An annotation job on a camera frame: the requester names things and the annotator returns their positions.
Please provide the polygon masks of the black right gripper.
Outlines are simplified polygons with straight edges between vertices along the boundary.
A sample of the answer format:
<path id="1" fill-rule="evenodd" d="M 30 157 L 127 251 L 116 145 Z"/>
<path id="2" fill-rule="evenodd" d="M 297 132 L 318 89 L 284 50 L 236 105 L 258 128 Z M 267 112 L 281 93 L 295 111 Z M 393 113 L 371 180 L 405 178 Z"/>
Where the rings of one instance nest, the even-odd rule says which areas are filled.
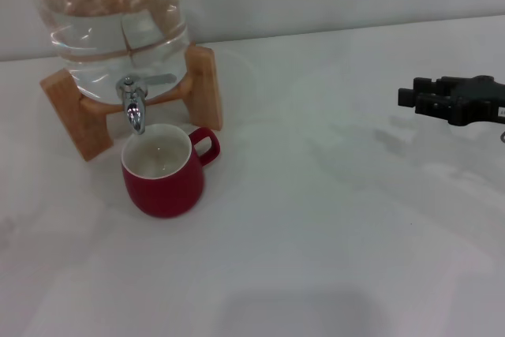
<path id="1" fill-rule="evenodd" d="M 454 126 L 474 122 L 505 125 L 505 84 L 490 76 L 477 76 L 458 81 L 457 77 L 436 80 L 416 77 L 413 89 L 398 90 L 398 105 L 413 108 L 416 114 L 448 117 Z"/>

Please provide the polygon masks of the red ceramic cup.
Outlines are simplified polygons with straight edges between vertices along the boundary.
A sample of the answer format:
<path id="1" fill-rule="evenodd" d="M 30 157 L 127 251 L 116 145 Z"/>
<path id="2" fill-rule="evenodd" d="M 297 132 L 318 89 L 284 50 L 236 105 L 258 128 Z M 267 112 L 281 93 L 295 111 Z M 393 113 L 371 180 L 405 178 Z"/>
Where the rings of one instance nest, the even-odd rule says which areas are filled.
<path id="1" fill-rule="evenodd" d="M 122 153 L 122 174 L 131 201 L 146 215 L 171 219 L 190 211 L 204 191 L 204 167 L 220 154 L 219 140 L 205 127 L 190 134 L 155 124 L 131 135 Z"/>

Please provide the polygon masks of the chrome metal faucet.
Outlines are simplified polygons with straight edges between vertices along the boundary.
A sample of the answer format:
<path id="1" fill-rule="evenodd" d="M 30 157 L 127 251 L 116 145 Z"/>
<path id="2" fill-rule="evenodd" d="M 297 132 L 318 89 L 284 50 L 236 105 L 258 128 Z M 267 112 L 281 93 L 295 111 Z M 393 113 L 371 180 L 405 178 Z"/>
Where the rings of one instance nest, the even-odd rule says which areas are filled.
<path id="1" fill-rule="evenodd" d="M 145 131 L 148 89 L 151 86 L 168 84 L 174 87 L 176 83 L 177 78 L 171 73 L 150 77 L 130 74 L 117 82 L 116 90 L 122 101 L 123 111 L 136 135 L 141 135 Z"/>

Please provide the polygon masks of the clear glass water dispenser jar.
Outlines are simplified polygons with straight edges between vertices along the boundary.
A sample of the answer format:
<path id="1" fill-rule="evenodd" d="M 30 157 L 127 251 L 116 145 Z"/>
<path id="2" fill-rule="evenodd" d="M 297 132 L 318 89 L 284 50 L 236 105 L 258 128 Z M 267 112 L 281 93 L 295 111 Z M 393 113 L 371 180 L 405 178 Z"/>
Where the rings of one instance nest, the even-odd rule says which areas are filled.
<path id="1" fill-rule="evenodd" d="M 56 53 L 79 90 L 101 103 L 118 104 L 116 84 L 129 74 L 163 74 L 148 85 L 153 98 L 186 73 L 189 45 L 181 0 L 36 0 Z"/>

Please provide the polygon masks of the light wooden dispenser stand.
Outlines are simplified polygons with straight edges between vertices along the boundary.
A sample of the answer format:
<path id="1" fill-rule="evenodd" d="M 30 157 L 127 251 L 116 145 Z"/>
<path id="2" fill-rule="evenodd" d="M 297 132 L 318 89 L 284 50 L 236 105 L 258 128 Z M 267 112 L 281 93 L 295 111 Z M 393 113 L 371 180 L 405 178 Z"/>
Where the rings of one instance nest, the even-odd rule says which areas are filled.
<path id="1" fill-rule="evenodd" d="M 223 109 L 214 51 L 191 44 L 185 52 L 185 64 L 187 74 L 168 92 L 152 99 L 145 99 L 142 88 L 127 94 L 139 108 L 142 119 L 147 106 L 180 99 L 193 125 L 220 130 Z M 90 161 L 113 146 L 107 130 L 107 115 L 123 112 L 123 104 L 105 104 L 83 95 L 65 69 L 43 79 L 40 86 L 84 160 Z"/>

